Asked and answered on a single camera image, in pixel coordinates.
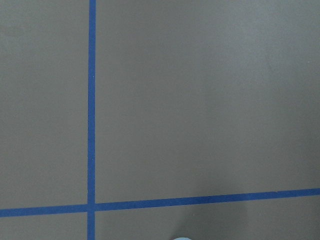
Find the light blue cup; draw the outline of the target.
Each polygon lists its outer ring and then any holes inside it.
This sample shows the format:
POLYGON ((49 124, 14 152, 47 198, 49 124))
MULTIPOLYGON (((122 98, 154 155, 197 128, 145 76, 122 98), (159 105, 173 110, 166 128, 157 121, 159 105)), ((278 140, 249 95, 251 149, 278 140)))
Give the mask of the light blue cup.
POLYGON ((174 238, 173 240, 190 240, 190 238, 188 238, 188 237, 177 237, 177 238, 174 238))

